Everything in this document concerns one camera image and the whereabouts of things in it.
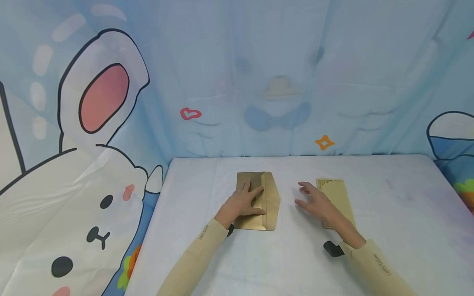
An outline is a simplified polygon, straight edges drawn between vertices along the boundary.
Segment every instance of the blue bow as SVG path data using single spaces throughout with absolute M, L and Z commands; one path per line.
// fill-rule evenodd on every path
M 245 121 L 247 124 L 256 131 L 262 132 L 269 130 L 274 126 L 292 130 L 297 126 L 305 123 L 310 117 L 311 105 L 308 102 L 302 103 L 297 108 L 289 111 L 288 113 L 280 116 L 273 117 L 253 106 L 248 106 L 245 110 Z

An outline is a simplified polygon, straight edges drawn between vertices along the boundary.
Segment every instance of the cartoon backdrop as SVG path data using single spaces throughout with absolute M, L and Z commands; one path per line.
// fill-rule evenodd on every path
M 422 153 L 474 211 L 473 15 L 1 1 L 0 294 L 123 295 L 173 157 Z

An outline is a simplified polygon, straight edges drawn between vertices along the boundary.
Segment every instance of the red heart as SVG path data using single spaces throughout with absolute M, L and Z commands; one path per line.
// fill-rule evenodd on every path
M 184 120 L 199 118 L 202 115 L 202 113 L 199 110 L 191 110 L 188 107 L 181 109 L 180 114 Z

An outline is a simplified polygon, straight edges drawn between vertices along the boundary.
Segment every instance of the pink cheek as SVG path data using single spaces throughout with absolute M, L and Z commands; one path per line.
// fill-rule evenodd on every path
M 135 190 L 135 185 L 131 184 L 125 187 L 125 191 L 123 192 L 123 200 L 128 201 L 132 197 L 132 193 Z
M 61 287 L 52 296 L 71 296 L 71 289 L 69 287 Z

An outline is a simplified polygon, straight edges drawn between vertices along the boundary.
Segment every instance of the orange star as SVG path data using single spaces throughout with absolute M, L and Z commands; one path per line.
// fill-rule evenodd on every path
M 331 139 L 329 139 L 328 135 L 324 135 L 322 138 L 320 138 L 319 140 L 316 140 L 314 142 L 319 145 L 319 147 L 321 148 L 322 151 L 324 151 L 328 147 L 336 144 L 333 141 L 331 141 Z

